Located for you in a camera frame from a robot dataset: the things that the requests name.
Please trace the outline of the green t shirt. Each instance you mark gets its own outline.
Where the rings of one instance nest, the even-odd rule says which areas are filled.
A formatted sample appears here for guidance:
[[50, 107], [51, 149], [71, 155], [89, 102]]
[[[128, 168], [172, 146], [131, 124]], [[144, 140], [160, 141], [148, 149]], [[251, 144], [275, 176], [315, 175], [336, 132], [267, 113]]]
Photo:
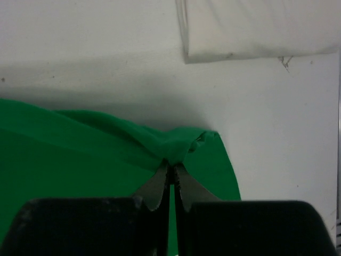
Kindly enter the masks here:
[[224, 201], [240, 191], [220, 135], [197, 127], [158, 131], [104, 113], [47, 110], [1, 100], [1, 246], [32, 199], [128, 197], [170, 165], [168, 253], [178, 253], [174, 167]]

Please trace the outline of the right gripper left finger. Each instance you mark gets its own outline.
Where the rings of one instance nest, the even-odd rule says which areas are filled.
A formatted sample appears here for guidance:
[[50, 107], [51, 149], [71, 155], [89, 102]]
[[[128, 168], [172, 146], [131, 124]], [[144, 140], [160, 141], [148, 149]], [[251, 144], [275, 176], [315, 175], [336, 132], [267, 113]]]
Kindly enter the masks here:
[[128, 197], [29, 200], [1, 255], [167, 255], [170, 172], [162, 163]]

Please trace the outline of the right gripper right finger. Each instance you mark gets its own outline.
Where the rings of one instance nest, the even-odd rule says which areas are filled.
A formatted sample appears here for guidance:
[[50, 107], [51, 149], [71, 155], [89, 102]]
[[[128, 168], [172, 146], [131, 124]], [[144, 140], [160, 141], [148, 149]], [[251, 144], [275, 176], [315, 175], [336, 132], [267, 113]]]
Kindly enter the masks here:
[[174, 167], [179, 255], [336, 255], [316, 209], [303, 201], [224, 201]]

